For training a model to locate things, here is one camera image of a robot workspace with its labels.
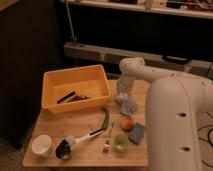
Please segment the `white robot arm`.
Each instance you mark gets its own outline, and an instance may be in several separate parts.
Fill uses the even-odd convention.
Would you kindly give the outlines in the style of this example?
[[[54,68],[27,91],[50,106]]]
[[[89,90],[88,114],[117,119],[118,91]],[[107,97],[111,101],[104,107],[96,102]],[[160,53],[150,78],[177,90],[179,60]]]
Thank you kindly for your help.
[[[141,57],[120,61],[116,101],[136,110],[134,82],[150,83],[145,101],[149,171],[202,171],[196,116],[213,112],[213,81],[194,74],[150,67]]]

